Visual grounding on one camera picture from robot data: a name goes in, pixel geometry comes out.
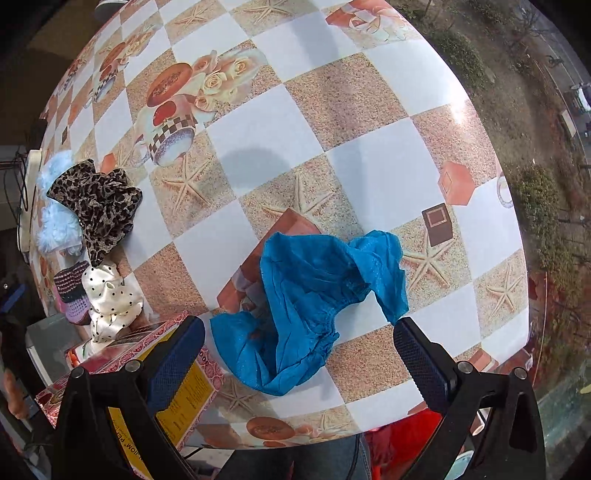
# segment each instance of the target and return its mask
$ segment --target ground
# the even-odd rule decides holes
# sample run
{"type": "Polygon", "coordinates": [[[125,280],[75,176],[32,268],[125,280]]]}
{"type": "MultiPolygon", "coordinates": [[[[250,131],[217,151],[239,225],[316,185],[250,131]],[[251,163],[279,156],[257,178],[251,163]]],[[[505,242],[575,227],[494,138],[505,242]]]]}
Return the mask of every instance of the ground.
{"type": "MultiPolygon", "coordinates": [[[[427,0],[388,0],[398,8],[427,37],[433,31],[449,29],[461,33],[470,41],[485,67],[482,85],[472,86],[460,81],[468,91],[486,132],[495,148],[511,186],[512,172],[518,167],[542,166],[558,185],[560,217],[580,221],[591,216],[589,172],[579,169],[584,164],[584,152],[578,140],[567,139],[559,121],[565,109],[564,100],[548,67],[548,50],[543,39],[528,36],[516,42],[518,23],[515,19],[517,2],[493,3],[503,21],[487,22],[474,8],[474,1],[433,0],[427,15],[420,20],[427,0]]],[[[537,239],[522,226],[522,238],[529,271],[538,271],[537,239]]],[[[559,223],[560,235],[572,253],[591,256],[588,229],[575,223],[559,223]]],[[[583,285],[591,282],[589,264],[579,268],[583,285]]],[[[560,301],[555,292],[552,301],[560,301]]],[[[551,388],[568,369],[578,366],[585,347],[589,345],[589,329],[581,330],[568,314],[555,304],[548,310],[542,360],[538,375],[543,379],[540,394],[551,388]]],[[[541,341],[542,322],[532,324],[533,335],[541,341]]]]}

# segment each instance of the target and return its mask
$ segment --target light blue fluffy scrunchie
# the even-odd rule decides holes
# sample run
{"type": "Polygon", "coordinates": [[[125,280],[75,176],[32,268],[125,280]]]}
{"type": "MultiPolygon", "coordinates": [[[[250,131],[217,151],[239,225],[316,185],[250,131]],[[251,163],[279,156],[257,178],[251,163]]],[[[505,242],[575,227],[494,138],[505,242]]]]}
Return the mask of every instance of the light blue fluffy scrunchie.
{"type": "Polygon", "coordinates": [[[78,217],[61,203],[47,197],[47,190],[56,178],[73,165],[72,151],[65,150],[53,155],[37,177],[40,197],[45,201],[41,209],[41,229],[37,234],[37,246],[42,253],[65,249],[70,255],[79,255],[82,250],[82,229],[78,217]]]}

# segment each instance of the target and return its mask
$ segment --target green shrub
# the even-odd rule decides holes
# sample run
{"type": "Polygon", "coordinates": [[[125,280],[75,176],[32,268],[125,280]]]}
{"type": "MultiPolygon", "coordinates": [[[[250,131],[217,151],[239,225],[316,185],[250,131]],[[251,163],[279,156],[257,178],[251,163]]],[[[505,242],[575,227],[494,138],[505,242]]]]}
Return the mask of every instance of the green shrub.
{"type": "Polygon", "coordinates": [[[467,3],[489,25],[502,25],[505,23],[505,14],[489,0],[467,0],[467,3]]]}
{"type": "Polygon", "coordinates": [[[452,30],[435,30],[427,39],[465,88],[478,89],[486,85],[482,59],[464,35],[452,30]]]}
{"type": "Polygon", "coordinates": [[[580,275],[558,231],[556,182],[544,168],[535,165],[517,168],[508,180],[521,225],[534,237],[540,267],[564,291],[567,302],[576,304],[581,294],[580,275]]]}

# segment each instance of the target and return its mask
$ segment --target blue scrunchie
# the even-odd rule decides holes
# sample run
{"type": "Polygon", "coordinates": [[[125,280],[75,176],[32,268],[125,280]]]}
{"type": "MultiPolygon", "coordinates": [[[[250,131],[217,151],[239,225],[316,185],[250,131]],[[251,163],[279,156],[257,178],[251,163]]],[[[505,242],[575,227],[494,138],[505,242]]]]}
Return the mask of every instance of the blue scrunchie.
{"type": "Polygon", "coordinates": [[[275,233],[265,243],[261,277],[272,322],[250,312],[211,319],[222,359],[255,390],[285,395],[322,367],[339,337],[335,316],[373,290],[394,324],[408,311],[398,238],[372,231],[348,244],[330,235],[275,233]]]}

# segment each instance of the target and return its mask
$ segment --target person's hand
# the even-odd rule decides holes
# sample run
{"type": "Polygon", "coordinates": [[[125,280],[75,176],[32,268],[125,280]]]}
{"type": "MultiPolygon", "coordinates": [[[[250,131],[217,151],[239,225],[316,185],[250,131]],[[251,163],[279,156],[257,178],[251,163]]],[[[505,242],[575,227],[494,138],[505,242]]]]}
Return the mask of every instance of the person's hand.
{"type": "Polygon", "coordinates": [[[6,369],[4,371],[4,388],[7,392],[8,410],[19,420],[24,420],[29,415],[29,409],[25,404],[22,390],[18,386],[17,379],[14,374],[6,369]]]}

